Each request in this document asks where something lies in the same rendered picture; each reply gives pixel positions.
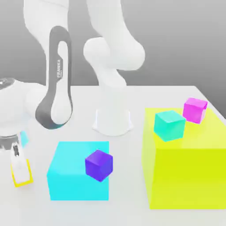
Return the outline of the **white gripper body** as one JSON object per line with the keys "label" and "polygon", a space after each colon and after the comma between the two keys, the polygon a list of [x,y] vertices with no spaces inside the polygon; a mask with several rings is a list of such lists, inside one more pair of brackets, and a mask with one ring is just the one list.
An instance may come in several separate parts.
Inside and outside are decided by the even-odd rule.
{"label": "white gripper body", "polygon": [[30,173],[23,148],[18,143],[13,143],[11,147],[11,166],[16,183],[29,181]]}

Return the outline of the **small yellow cube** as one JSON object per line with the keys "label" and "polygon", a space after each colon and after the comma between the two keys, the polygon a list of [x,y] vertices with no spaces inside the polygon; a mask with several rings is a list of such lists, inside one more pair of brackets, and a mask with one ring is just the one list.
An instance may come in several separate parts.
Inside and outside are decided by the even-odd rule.
{"label": "small yellow cube", "polygon": [[11,166],[11,175],[12,175],[12,179],[13,179],[13,182],[14,182],[14,185],[15,185],[16,188],[33,183],[33,177],[32,177],[29,159],[26,159],[26,163],[27,163],[30,178],[29,178],[29,180],[27,180],[25,182],[21,182],[21,183],[16,182],[14,172],[13,172],[13,168]]}

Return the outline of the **small purple cube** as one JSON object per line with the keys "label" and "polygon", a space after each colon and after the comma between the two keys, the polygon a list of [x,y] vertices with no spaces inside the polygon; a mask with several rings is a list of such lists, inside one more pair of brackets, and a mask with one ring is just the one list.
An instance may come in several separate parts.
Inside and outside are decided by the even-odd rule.
{"label": "small purple cube", "polygon": [[101,150],[96,150],[85,158],[86,174],[102,182],[113,172],[113,156]]}

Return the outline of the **small teal cube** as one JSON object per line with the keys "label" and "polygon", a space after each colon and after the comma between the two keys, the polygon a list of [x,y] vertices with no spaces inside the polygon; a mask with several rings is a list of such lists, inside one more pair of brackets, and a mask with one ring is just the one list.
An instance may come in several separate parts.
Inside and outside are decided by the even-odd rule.
{"label": "small teal cube", "polygon": [[186,119],[174,110],[155,114],[154,132],[164,142],[183,138]]}

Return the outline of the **small magenta cube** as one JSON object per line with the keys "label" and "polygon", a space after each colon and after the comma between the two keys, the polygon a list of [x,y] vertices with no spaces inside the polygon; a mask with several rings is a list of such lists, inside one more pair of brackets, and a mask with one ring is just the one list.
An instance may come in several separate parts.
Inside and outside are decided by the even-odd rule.
{"label": "small magenta cube", "polygon": [[182,116],[189,122],[200,124],[204,119],[208,102],[197,98],[188,98],[184,104]]}

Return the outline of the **large cyan box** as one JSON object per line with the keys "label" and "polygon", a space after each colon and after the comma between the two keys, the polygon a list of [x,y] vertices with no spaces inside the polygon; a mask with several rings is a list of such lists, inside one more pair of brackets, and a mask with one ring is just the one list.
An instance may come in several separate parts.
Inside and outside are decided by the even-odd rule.
{"label": "large cyan box", "polygon": [[108,200],[109,179],[102,182],[86,174],[85,159],[101,150],[109,153],[108,141],[60,141],[47,172],[51,200]]}

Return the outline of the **large yellow box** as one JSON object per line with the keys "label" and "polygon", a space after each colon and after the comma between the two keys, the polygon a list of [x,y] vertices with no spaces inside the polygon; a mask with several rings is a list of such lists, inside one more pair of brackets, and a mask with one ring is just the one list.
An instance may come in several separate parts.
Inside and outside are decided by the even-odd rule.
{"label": "large yellow box", "polygon": [[162,141],[144,113],[142,167],[150,209],[226,209],[226,125],[212,109],[187,122],[182,139]]}

